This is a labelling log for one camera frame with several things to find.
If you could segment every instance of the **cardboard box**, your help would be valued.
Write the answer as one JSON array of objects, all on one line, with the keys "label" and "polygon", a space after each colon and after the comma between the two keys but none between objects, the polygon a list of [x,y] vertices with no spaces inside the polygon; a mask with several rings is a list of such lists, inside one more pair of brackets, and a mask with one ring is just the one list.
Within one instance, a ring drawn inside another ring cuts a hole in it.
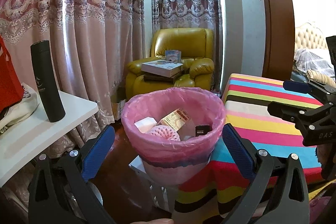
[{"label": "cardboard box", "polygon": [[117,91],[112,94],[111,103],[114,120],[120,120],[121,112],[126,103],[126,91],[124,88],[118,88]]},{"label": "cardboard box", "polygon": [[126,99],[120,101],[119,103],[112,103],[112,112],[114,116],[114,120],[120,120],[121,119],[121,112],[124,109],[126,103]]},{"label": "cardboard box", "polygon": [[169,126],[177,132],[188,121],[190,121],[188,114],[183,109],[178,108],[166,117],[162,118],[158,124]]},{"label": "cardboard box", "polygon": [[183,64],[174,63],[166,60],[155,60],[142,63],[141,70],[155,75],[172,77],[182,70]]},{"label": "cardboard box", "polygon": [[182,53],[180,51],[167,50],[165,52],[165,60],[175,63],[181,63],[181,55]]}]

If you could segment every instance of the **armchair armrest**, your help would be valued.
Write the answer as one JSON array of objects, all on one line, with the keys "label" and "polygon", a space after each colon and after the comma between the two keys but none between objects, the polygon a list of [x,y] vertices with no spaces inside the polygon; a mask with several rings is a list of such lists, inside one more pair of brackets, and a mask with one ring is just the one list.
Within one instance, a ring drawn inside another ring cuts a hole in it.
[{"label": "armchair armrest", "polygon": [[195,78],[198,75],[212,74],[214,70],[214,63],[210,58],[201,58],[195,60],[190,66],[190,77]]},{"label": "armchair armrest", "polygon": [[160,60],[160,58],[158,58],[158,57],[148,57],[148,58],[144,58],[144,59],[140,59],[140,60],[135,60],[133,62],[128,63],[127,68],[130,72],[134,73],[136,76],[140,76],[140,75],[144,74],[141,71],[142,63],[150,62],[150,61],[154,61],[154,60]]}]

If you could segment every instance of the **white cloth bag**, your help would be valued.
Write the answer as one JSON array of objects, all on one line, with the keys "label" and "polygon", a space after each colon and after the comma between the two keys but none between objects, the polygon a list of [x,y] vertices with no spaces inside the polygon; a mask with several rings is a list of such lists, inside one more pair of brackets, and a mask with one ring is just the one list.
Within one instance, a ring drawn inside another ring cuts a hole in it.
[{"label": "white cloth bag", "polygon": [[22,83],[25,93],[20,102],[12,105],[5,116],[0,120],[0,129],[3,133],[4,128],[27,119],[38,107],[37,93],[25,83]]}]

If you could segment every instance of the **colorful striped fabric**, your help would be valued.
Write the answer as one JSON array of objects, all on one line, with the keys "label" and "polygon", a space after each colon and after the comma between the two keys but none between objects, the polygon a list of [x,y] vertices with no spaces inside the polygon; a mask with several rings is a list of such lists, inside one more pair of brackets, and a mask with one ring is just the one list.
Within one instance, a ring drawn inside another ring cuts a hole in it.
[{"label": "colorful striped fabric", "polygon": [[[308,184],[320,182],[321,168],[315,147],[304,147],[302,135],[294,124],[270,116],[267,105],[276,101],[307,108],[322,104],[307,94],[286,91],[283,82],[261,77],[232,74],[226,85],[223,102],[226,123],[231,123],[241,137],[249,139],[257,149],[273,156],[288,157],[296,153],[304,168]],[[220,223],[248,186],[238,171],[222,139],[218,141],[209,164],[179,188],[173,218],[175,223]],[[263,200],[267,200],[270,189]]]}]

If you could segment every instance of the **armchair cushion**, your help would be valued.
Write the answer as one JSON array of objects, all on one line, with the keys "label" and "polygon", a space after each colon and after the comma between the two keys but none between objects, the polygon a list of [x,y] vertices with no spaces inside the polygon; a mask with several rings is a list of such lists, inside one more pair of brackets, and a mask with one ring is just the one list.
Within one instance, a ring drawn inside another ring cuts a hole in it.
[{"label": "armchair cushion", "polygon": [[151,56],[164,57],[166,50],[179,50],[182,58],[212,57],[213,32],[203,28],[161,29],[153,37]]},{"label": "armchair cushion", "polygon": [[140,75],[144,74],[144,72],[141,71],[142,63],[155,61],[155,60],[159,60],[159,59],[160,58],[154,56],[154,57],[148,57],[148,58],[144,58],[144,59],[140,59],[140,60],[135,60],[133,62],[128,63],[127,68],[130,72],[134,73],[136,76],[140,76]]},{"label": "armchair cushion", "polygon": [[190,75],[182,75],[175,83],[174,87],[180,88],[180,87],[189,87],[194,88],[195,87],[195,81],[190,78]]},{"label": "armchair cushion", "polygon": [[214,63],[210,58],[201,58],[195,60],[190,66],[190,77],[195,78],[198,75],[212,74]]}]

